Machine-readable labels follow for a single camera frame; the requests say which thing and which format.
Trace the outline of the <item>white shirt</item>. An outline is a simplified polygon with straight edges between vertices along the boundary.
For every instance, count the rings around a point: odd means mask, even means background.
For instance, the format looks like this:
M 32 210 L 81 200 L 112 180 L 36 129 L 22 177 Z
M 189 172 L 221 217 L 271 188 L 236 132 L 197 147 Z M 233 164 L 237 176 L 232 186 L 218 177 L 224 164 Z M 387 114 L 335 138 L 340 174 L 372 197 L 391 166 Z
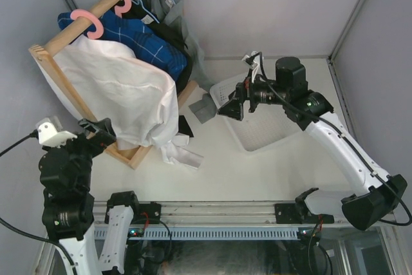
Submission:
M 178 131 L 176 84 L 168 73 L 135 57 L 72 45 L 53 59 L 96 119 L 111 119 L 118 150 L 154 146 L 168 164 L 200 167 L 203 157 L 186 150 L 189 136 Z

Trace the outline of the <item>blue plaid shirt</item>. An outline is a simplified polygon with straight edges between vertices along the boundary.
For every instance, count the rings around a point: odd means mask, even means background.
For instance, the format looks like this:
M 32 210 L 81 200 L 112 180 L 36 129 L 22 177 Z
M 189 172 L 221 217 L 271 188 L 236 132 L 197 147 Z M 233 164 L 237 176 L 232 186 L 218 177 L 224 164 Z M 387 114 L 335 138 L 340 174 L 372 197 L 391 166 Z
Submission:
M 103 34 L 99 39 L 89 39 L 90 26 L 71 45 L 90 53 L 108 57 L 135 57 L 166 73 L 176 82 L 187 61 L 176 48 L 159 38 L 139 19 L 123 19 L 109 11 L 100 19 Z

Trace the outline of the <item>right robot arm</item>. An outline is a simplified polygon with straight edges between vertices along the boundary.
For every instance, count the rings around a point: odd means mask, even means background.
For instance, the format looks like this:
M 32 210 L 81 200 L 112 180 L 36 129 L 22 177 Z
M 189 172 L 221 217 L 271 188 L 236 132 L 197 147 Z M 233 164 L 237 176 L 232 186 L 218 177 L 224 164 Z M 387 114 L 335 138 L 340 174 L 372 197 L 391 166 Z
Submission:
M 411 216 L 402 200 L 405 178 L 391 176 L 363 150 L 325 96 L 309 89 L 306 68 L 297 57 L 279 58 L 275 79 L 267 77 L 261 52 L 252 52 L 242 60 L 248 66 L 247 76 L 236 84 L 218 114 L 241 121 L 244 102 L 249 103 L 249 113 L 260 104 L 280 105 L 289 120 L 327 150 L 351 187 L 351 193 L 318 187 L 306 190 L 295 198 L 294 220 L 321 223 L 327 216 L 343 216 L 354 228 L 365 231 L 377 222 L 398 226 L 398 222 L 385 219 L 398 205 Z

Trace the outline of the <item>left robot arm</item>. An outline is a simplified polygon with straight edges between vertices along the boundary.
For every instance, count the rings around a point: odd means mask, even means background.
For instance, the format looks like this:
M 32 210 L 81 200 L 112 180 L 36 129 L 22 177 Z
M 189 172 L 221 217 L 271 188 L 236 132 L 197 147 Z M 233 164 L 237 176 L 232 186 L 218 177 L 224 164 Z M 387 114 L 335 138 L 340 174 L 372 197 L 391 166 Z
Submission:
M 38 140 L 46 154 L 39 161 L 44 186 L 42 222 L 56 242 L 67 273 L 124 274 L 128 229 L 141 215 L 133 191 L 113 193 L 106 204 L 108 225 L 101 253 L 95 246 L 95 199 L 90 193 L 93 159 L 114 144 L 117 136 L 109 118 L 81 119 L 92 133 L 70 133 L 59 122 L 45 118 L 37 125 Z

